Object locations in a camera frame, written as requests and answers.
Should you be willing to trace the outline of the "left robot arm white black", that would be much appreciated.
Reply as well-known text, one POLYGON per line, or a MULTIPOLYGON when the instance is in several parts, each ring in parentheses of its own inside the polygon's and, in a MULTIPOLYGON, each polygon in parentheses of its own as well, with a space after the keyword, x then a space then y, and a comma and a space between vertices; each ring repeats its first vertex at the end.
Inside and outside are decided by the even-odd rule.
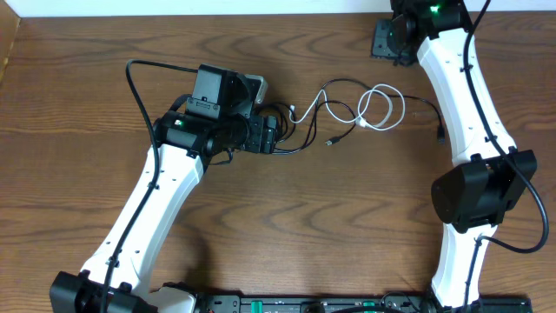
POLYGON ((236 150, 270 154, 277 121, 255 108, 264 77, 202 64, 192 93, 155 122, 142 174, 109 234, 76 275, 61 271, 50 287, 55 312, 193 312, 195 296, 170 284, 150 291, 156 259, 178 211, 214 156, 236 150))

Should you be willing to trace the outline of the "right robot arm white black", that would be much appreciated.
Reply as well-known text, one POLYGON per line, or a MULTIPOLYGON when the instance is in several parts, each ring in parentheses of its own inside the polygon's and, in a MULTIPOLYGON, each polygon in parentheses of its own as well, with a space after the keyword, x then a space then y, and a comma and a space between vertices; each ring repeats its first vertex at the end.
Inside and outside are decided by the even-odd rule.
POLYGON ((453 167, 431 187, 443 224, 440 260, 423 312, 530 312, 519 296, 479 293, 494 233, 531 185, 537 161, 519 150, 493 105, 476 56, 472 19, 461 0, 392 0, 391 19, 375 28, 372 55, 418 63, 433 85, 447 126, 453 167))

